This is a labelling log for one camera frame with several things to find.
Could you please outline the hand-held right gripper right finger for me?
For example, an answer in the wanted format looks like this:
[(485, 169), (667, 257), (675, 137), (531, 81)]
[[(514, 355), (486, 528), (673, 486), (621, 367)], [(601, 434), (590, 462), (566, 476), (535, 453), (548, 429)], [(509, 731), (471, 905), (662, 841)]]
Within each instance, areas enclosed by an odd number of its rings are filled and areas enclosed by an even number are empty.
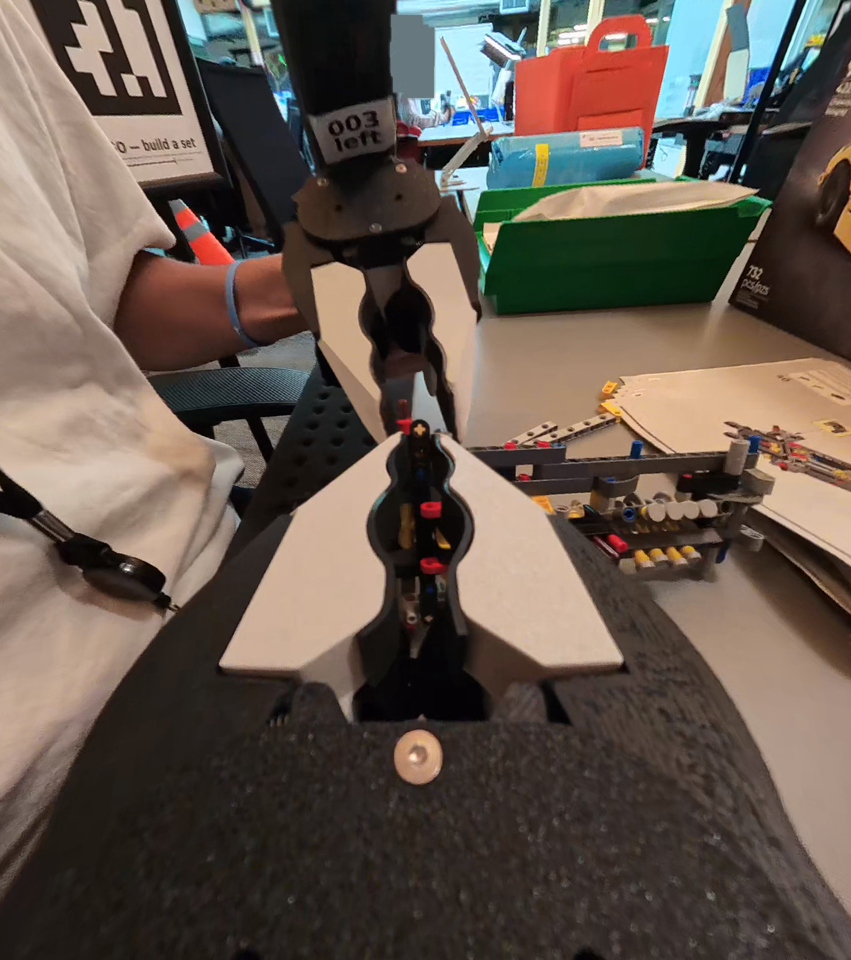
[(549, 515), (451, 436), (439, 443), (472, 524), (455, 573), (467, 672), (502, 697), (517, 683), (620, 671), (624, 655)]

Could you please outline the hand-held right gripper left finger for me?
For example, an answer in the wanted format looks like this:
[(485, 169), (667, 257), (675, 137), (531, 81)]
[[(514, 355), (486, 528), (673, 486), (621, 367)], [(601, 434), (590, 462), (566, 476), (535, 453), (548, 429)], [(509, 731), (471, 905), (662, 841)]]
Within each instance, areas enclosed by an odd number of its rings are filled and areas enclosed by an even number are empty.
[(220, 658), (224, 673), (319, 683), (352, 702), (364, 684), (358, 636), (386, 591), (368, 521), (402, 438), (384, 440), (293, 512)]

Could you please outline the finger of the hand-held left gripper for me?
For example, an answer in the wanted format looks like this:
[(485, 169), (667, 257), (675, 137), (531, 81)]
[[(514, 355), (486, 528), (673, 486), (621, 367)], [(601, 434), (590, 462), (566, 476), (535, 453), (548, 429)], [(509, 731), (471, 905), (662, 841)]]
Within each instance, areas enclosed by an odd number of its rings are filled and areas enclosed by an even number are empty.
[(311, 268), (318, 346), (353, 411), (376, 443), (387, 437), (383, 390), (373, 369), (374, 343), (362, 325), (364, 274), (332, 261)]
[(454, 248), (449, 243), (422, 246), (407, 262), (408, 273), (429, 303), (427, 343), (431, 354), (405, 378), (412, 413), (430, 426), (443, 424), (465, 442), (475, 386), (478, 320)]

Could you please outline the lego chassis assembly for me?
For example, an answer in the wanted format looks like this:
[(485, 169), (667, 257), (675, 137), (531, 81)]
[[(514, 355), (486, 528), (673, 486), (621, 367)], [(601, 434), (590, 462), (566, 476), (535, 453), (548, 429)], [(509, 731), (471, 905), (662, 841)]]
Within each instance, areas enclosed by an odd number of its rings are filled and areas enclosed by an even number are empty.
[(640, 583), (711, 582), (735, 550), (757, 553), (766, 536), (751, 512), (771, 494), (762, 436), (732, 431), (719, 450), (570, 458), (560, 441), (466, 447), (528, 498), (570, 497), (555, 515)]

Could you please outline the lego instruction booklet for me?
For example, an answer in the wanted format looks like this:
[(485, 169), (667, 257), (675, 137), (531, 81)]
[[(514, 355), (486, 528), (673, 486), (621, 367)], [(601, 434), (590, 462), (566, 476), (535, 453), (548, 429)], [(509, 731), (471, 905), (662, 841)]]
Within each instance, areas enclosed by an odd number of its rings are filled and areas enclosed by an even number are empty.
[(819, 358), (626, 376), (624, 421), (666, 453), (761, 439), (750, 525), (851, 617), (851, 369)]

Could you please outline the person's left forearm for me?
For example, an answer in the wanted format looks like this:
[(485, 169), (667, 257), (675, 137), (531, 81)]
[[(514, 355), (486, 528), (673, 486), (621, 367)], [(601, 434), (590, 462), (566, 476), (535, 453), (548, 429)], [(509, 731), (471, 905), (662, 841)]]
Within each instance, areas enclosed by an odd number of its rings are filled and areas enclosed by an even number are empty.
[[(239, 316), (249, 335), (268, 346), (306, 331), (279, 254), (240, 261)], [(140, 251), (112, 325), (140, 369), (171, 373), (246, 351), (230, 327), (224, 282), (229, 266), (203, 266)]]

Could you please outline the lego set box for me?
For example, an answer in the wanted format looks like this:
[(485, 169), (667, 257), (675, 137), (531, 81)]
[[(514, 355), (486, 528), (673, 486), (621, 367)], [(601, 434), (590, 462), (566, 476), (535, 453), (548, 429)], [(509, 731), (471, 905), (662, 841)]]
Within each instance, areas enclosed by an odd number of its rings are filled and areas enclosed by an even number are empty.
[(851, 360), (851, 40), (840, 51), (730, 303)]

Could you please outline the blue wristband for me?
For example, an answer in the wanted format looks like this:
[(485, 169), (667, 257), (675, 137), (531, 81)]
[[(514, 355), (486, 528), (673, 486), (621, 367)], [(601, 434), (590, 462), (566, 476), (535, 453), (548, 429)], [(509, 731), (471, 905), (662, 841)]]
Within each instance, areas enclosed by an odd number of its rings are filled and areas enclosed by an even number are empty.
[(241, 262), (234, 260), (227, 267), (224, 281), (224, 295), (227, 319), (233, 334), (237, 337), (244, 350), (258, 350), (268, 346), (267, 342), (259, 341), (249, 335), (240, 318), (240, 308), (237, 290), (237, 277)]

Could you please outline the black office chair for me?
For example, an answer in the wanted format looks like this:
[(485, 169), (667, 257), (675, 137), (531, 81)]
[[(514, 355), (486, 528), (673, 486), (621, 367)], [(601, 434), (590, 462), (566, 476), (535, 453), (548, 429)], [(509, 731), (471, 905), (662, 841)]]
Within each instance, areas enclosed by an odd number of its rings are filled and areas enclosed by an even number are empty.
[(297, 215), (295, 195), (312, 176), (266, 73), (198, 59), (203, 90), (236, 169), (250, 186), (278, 252)]

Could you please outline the black perforated panel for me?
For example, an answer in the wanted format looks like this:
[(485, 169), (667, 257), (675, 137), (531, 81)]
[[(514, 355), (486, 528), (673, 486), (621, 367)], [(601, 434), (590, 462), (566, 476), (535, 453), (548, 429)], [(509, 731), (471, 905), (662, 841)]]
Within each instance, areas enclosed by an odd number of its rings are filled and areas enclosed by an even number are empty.
[(323, 490), (376, 444), (345, 391), (326, 382), (315, 366), (242, 514), (226, 560), (238, 556), (272, 522)]

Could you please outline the orange traffic cone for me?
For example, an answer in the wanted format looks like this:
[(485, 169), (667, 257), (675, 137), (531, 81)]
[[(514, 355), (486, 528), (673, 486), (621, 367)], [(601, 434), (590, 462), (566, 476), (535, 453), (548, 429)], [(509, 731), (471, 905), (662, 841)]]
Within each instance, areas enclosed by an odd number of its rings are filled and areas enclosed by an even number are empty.
[(168, 200), (175, 223), (197, 262), (203, 266), (229, 266), (235, 258), (206, 223), (180, 199)]

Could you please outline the green storage bin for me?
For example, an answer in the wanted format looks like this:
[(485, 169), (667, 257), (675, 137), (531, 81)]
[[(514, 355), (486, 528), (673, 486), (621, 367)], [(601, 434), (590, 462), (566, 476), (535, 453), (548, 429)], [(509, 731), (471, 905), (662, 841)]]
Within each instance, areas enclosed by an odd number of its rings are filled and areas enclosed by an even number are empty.
[(487, 189), (473, 227), (482, 291), (500, 316), (706, 304), (771, 201), (759, 194), (694, 211), (513, 222), (540, 199), (579, 186)]

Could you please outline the blue rolled bag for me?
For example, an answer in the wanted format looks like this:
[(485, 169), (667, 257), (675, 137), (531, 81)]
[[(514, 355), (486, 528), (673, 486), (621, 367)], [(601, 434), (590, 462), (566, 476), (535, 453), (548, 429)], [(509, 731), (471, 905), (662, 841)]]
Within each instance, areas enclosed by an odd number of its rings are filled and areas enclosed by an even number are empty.
[(646, 162), (640, 126), (512, 135), (491, 144), (487, 189), (576, 186), (631, 178)]

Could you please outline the black framed marker sign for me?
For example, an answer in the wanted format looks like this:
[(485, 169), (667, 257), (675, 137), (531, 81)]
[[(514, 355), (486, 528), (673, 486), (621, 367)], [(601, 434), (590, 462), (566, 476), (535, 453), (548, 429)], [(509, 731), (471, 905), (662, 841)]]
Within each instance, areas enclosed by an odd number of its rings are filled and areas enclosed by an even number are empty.
[(226, 186), (227, 164), (179, 4), (25, 1), (66, 78), (138, 184)]

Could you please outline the white sheet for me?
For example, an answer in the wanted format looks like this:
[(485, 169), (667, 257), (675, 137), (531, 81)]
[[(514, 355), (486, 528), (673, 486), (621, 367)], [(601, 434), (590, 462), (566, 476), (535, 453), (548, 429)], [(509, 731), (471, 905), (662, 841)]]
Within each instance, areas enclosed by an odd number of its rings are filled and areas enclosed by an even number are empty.
[(541, 198), (513, 217), (515, 223), (601, 219), (725, 208), (757, 190), (724, 181), (630, 180), (563, 190)]

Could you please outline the red felt bag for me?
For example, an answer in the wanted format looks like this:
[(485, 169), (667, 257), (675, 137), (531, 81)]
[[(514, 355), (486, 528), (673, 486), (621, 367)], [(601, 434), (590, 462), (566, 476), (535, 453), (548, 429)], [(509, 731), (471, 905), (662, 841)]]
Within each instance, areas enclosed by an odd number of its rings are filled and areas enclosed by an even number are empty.
[(646, 18), (604, 19), (584, 44), (528, 58), (515, 68), (515, 147), (566, 138), (584, 149), (632, 148), (646, 166), (669, 48)]

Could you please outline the person in white shirt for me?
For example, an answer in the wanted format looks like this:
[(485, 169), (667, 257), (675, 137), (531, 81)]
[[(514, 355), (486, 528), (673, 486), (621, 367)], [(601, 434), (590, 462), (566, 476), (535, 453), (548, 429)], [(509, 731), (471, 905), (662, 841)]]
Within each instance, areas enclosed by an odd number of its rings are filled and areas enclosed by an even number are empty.
[[(45, 43), (0, 2), (0, 469), (185, 600), (235, 530), (242, 464), (179, 422), (113, 330), (136, 254), (171, 243)], [(161, 624), (0, 514), (0, 898)]]

